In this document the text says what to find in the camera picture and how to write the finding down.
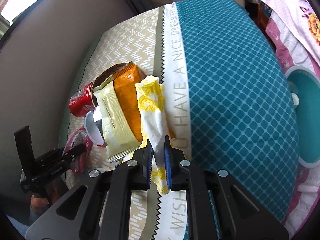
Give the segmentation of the person's left hand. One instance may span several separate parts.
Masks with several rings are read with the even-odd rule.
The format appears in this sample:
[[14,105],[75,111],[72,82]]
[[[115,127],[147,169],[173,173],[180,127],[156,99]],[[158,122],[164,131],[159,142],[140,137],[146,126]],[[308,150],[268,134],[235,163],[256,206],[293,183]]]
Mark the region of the person's left hand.
[[30,206],[36,215],[41,215],[49,206],[49,200],[42,197],[36,197],[35,194],[33,194],[30,200]]

